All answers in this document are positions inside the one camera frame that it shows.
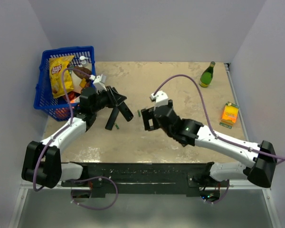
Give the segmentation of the black remote control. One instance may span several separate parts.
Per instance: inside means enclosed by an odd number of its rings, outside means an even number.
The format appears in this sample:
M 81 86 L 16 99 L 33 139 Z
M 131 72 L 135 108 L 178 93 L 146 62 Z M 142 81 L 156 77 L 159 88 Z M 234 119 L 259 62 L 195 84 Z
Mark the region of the black remote control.
M 125 118 L 125 120 L 127 122 L 131 121 L 133 119 L 133 113 L 132 111 L 129 109 L 129 107 L 126 105 L 125 102 L 122 102 L 118 105 L 118 109 L 121 112 L 121 114 L 123 115 L 123 117 Z
M 118 117 L 118 114 L 119 114 L 119 109 L 117 107 L 114 107 L 112 109 L 112 112 L 111 112 L 111 114 L 109 116 L 109 119 L 108 119 L 108 121 L 106 123 L 106 126 L 105 126 L 106 130 L 109 130 L 109 131 L 112 130 L 112 128 L 113 128 L 113 126 L 115 124 L 115 121 L 116 121 L 116 119 Z

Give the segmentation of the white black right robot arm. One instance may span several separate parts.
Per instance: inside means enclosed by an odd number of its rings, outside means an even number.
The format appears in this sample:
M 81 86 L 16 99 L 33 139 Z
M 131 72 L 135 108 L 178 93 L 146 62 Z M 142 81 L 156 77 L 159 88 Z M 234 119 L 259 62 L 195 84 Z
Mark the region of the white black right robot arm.
M 182 146 L 198 146 L 219 152 L 234 162 L 209 162 L 197 180 L 212 187 L 217 182 L 244 179 L 262 188 L 270 188 L 277 165 L 272 143 L 260 144 L 239 140 L 218 132 L 201 122 L 180 118 L 173 109 L 172 100 L 167 105 L 142 109 L 141 115 L 147 131 L 162 129 Z

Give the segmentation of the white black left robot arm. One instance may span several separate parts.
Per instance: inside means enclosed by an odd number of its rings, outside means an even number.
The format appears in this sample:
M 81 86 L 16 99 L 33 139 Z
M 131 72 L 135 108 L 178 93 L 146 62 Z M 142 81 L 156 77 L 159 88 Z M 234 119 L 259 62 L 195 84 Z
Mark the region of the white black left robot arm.
M 32 182 L 34 186 L 53 188 L 60 181 L 72 180 L 77 186 L 85 186 L 89 175 L 83 171 L 83 166 L 74 162 L 62 163 L 63 151 L 80 135 L 87 132 L 96 120 L 97 112 L 111 108 L 112 112 L 105 128 L 112 129 L 119 113 L 126 121 L 133 114 L 126 105 L 127 97 L 118 93 L 114 87 L 97 92 L 85 88 L 79 97 L 79 103 L 74 107 L 70 118 L 57 132 L 40 141 L 31 141 L 25 153 L 21 177 Z

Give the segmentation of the brown and white pouch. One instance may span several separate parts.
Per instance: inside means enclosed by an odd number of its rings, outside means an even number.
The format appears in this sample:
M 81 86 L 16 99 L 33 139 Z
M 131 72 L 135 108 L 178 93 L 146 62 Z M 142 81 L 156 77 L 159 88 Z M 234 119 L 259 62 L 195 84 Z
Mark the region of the brown and white pouch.
M 90 76 L 92 75 L 92 71 L 91 70 L 89 70 L 88 68 L 86 68 L 86 67 L 82 67 L 82 66 L 75 66 L 74 68 L 73 68 L 73 72 L 75 73 L 75 75 L 77 76 L 77 77 L 79 77 L 80 79 L 83 79 L 83 78 L 85 78 L 85 79 L 87 79 L 87 80 L 89 80 L 90 79 Z

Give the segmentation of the white pump soap bottle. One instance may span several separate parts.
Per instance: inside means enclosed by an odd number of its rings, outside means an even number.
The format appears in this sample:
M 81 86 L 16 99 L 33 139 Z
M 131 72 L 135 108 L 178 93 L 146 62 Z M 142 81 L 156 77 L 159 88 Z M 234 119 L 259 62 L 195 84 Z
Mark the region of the white pump soap bottle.
M 89 58 L 88 58 L 88 57 L 85 57 L 85 56 L 80 56 L 80 57 L 79 57 L 79 60 L 80 60 L 81 66 L 82 66 L 82 67 L 86 67 L 87 64 L 88 64 Z

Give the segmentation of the orange ball in basket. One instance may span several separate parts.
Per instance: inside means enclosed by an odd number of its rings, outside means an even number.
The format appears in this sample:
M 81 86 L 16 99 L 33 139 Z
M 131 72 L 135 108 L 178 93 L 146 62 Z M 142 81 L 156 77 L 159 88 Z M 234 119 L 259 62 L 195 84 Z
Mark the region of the orange ball in basket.
M 70 118 L 70 109 L 69 108 L 59 108 L 55 110 L 55 117 L 58 120 L 65 120 Z

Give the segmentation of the green glass bottle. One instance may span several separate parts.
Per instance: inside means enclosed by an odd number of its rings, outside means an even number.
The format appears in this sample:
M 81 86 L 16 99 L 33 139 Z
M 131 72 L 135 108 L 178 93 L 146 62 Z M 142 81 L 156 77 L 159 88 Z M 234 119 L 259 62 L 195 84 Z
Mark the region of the green glass bottle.
M 208 87 L 213 79 L 213 72 L 214 72 L 214 66 L 215 62 L 211 62 L 208 68 L 202 73 L 200 76 L 199 85 L 201 87 Z

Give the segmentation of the yellow Lays chips bag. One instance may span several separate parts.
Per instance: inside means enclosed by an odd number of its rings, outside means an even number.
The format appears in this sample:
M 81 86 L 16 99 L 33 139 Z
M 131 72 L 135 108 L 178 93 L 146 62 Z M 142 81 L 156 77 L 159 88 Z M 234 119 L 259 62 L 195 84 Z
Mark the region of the yellow Lays chips bag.
M 63 86 L 65 86 L 67 93 L 74 90 L 69 70 L 66 70 L 63 73 L 63 71 L 68 68 L 74 57 L 74 55 L 70 55 L 49 59 L 49 78 L 54 99 L 65 95 Z

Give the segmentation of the blue plastic basket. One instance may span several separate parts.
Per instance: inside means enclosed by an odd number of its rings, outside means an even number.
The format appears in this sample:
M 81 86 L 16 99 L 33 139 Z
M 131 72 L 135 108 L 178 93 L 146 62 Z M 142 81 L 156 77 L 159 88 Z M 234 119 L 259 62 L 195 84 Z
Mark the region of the blue plastic basket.
M 39 66 L 39 78 L 36 85 L 34 108 L 45 112 L 56 121 L 66 121 L 67 119 L 58 120 L 55 117 L 55 110 L 59 108 L 69 108 L 69 106 L 64 98 L 53 98 L 49 78 L 49 59 L 70 55 L 75 56 L 70 63 L 71 67 L 80 65 L 79 57 L 85 56 L 89 58 L 87 67 L 91 69 L 93 75 L 96 74 L 93 46 L 63 47 L 46 50 L 42 53 L 41 63 Z

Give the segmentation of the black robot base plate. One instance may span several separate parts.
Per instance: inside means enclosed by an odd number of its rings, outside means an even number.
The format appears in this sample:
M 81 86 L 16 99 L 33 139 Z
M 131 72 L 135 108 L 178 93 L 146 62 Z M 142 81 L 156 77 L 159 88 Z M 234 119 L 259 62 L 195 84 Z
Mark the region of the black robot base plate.
M 186 195 L 214 194 L 228 185 L 209 176 L 213 163 L 83 163 L 79 182 L 64 181 L 73 190 L 92 187 L 92 197 L 106 194 Z

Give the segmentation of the aluminium frame rail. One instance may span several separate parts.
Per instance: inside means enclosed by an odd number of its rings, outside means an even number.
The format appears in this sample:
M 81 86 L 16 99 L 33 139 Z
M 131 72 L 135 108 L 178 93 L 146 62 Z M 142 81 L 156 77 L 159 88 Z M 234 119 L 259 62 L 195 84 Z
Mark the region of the aluminium frame rail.
M 248 180 L 230 180 L 230 188 L 232 190 L 266 190 L 267 188 L 259 187 Z

